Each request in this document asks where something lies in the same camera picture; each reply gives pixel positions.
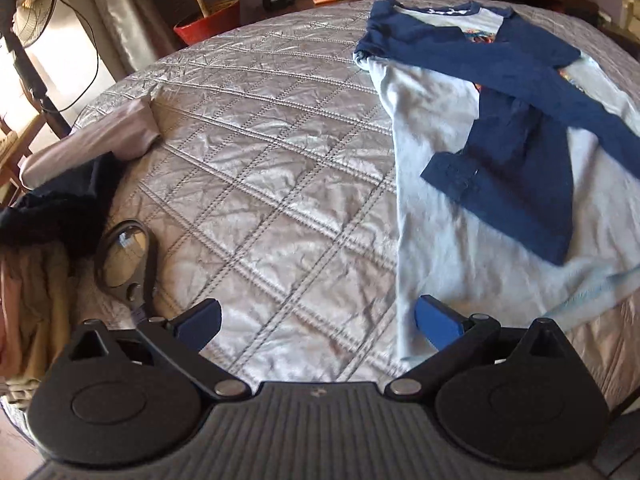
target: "bed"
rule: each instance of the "bed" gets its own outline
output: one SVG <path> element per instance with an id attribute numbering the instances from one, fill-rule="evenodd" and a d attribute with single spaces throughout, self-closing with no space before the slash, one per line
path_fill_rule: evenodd
<path id="1" fill-rule="evenodd" d="M 162 143 L 128 169 L 109 226 L 137 218 L 156 234 L 161 315 L 220 301 L 222 330 L 202 354 L 254 388 L 382 387 L 406 370 L 394 357 L 390 119 L 351 59 L 370 6 L 319 7 L 181 50 L 104 92 L 78 120 L 153 96 Z M 640 105 L 640 65 L 611 40 L 581 20 L 513 7 L 592 56 Z M 129 327 L 128 311 L 95 287 L 91 263 L 80 273 L 76 321 Z M 639 318 L 637 292 L 568 333 L 612 409 L 640 386 Z"/>

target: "black cable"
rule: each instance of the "black cable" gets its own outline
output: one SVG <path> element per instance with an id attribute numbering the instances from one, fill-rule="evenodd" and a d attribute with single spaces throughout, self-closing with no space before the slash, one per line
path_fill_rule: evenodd
<path id="1" fill-rule="evenodd" d="M 94 74 L 94 78 L 91 79 L 91 82 L 89 83 L 89 85 L 87 86 L 87 88 L 84 89 L 84 91 L 78 96 L 78 98 L 73 101 L 69 106 L 67 106 L 66 108 L 63 108 L 62 110 L 47 110 L 45 107 L 42 107 L 42 109 L 45 112 L 48 112 L 50 114 L 55 114 L 55 113 L 61 113 L 61 112 L 66 112 L 67 110 L 69 110 L 73 105 L 75 105 L 81 98 L 82 96 L 84 96 L 84 94 L 86 94 L 89 91 L 89 88 L 91 88 L 91 86 L 95 83 L 95 80 L 98 79 L 98 72 L 100 72 L 100 55 L 98 54 L 98 47 L 95 43 L 95 35 L 94 35 L 94 28 L 91 26 L 91 23 L 89 23 L 89 20 L 85 18 L 84 14 L 82 12 L 80 12 L 79 10 L 77 10 L 73 5 L 71 5 L 70 3 L 66 2 L 65 0 L 60 0 L 61 3 L 65 4 L 67 7 L 69 7 L 69 9 L 71 9 L 73 12 L 75 12 L 80 18 L 82 18 L 82 20 L 87 24 L 87 27 L 89 27 L 89 31 L 91 32 L 91 42 L 94 46 L 95 49 L 95 74 Z"/>

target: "blue gripper pad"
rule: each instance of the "blue gripper pad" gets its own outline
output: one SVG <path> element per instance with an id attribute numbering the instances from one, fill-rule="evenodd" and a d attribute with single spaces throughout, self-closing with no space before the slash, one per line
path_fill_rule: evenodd
<path id="1" fill-rule="evenodd" d="M 418 298 L 414 311 L 418 330 L 438 350 L 442 350 L 465 333 L 463 323 L 467 318 L 432 296 Z"/>

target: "gray curtain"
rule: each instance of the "gray curtain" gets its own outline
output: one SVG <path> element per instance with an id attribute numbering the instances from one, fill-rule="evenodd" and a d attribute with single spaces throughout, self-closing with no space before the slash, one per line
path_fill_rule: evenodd
<path id="1" fill-rule="evenodd" d="M 128 72 L 141 70 L 180 48 L 151 0 L 95 0 Z"/>

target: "standing fan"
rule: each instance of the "standing fan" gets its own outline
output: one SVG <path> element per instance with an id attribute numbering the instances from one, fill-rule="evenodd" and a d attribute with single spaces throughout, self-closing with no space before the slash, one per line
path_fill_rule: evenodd
<path id="1" fill-rule="evenodd" d="M 59 129 L 68 134 L 71 127 L 47 96 L 47 86 L 24 51 L 42 35 L 55 7 L 56 0 L 0 0 L 0 38 L 4 38 L 14 58 L 14 67 L 24 88 Z"/>

